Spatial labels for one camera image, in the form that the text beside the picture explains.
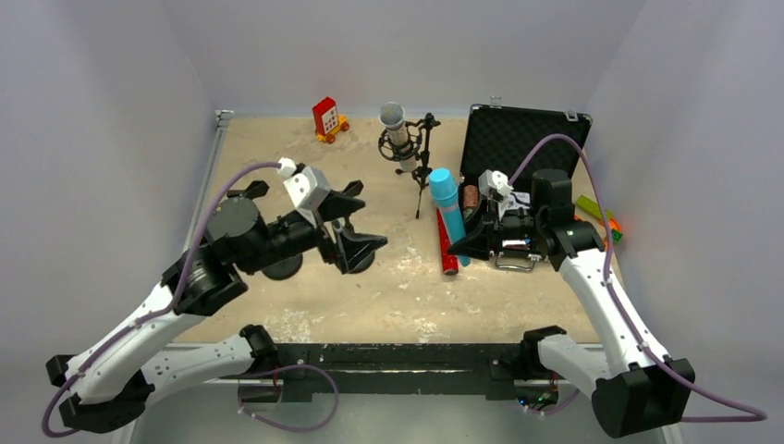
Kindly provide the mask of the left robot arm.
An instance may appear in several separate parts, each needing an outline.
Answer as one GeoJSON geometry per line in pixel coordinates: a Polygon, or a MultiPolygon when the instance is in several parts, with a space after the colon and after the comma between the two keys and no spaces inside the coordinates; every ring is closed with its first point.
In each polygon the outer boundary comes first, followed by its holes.
{"type": "Polygon", "coordinates": [[[247,190],[229,191],[202,224],[195,244],[126,319],[88,350],[47,362],[57,393],[43,415],[46,436],[56,434],[53,415],[63,424],[61,437],[106,434],[183,389],[273,361],[275,345],[256,325],[179,355],[167,346],[242,295],[247,275],[297,265],[310,250],[340,273],[355,274],[387,243],[385,236],[358,233],[350,224],[350,216],[364,206],[355,185],[318,192],[315,203],[297,203],[273,222],[264,221],[256,205],[265,188],[256,181],[247,190]]]}

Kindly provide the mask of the rhinestone silver microphone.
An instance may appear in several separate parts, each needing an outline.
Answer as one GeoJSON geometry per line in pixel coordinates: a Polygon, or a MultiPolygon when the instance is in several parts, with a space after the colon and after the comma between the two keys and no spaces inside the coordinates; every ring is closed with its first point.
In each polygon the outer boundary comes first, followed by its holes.
{"type": "Polygon", "coordinates": [[[404,108],[387,102],[381,106],[378,118],[385,128],[378,141],[380,155],[387,161],[397,162],[399,174],[413,172],[417,167],[416,143],[408,130],[404,108]]]}

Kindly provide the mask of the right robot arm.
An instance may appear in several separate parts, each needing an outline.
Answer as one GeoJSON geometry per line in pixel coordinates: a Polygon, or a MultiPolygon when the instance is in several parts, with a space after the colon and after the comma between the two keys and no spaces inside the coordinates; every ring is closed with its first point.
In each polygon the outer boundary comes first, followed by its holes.
{"type": "Polygon", "coordinates": [[[526,209],[509,209],[513,190],[500,171],[486,170],[478,192],[487,210],[471,233],[450,245],[450,253],[487,260],[504,241],[529,240],[578,297],[604,351],[585,350],[560,327],[542,327],[524,333],[513,365],[525,376],[567,379],[590,400],[598,424],[612,438],[680,422],[694,370],[646,330],[616,281],[608,243],[575,214],[569,175],[536,171],[526,209]]]}

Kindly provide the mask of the blue toy microphone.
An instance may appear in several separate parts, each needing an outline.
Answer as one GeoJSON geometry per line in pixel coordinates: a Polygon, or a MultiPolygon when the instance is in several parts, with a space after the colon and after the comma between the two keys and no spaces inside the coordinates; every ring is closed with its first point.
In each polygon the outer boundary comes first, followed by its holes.
{"type": "MultiPolygon", "coordinates": [[[[428,179],[435,208],[440,210],[451,245],[466,235],[463,216],[459,208],[457,181],[451,172],[443,167],[434,169],[428,179]]],[[[459,268],[471,263],[471,259],[466,256],[456,257],[459,260],[459,268]]]]}

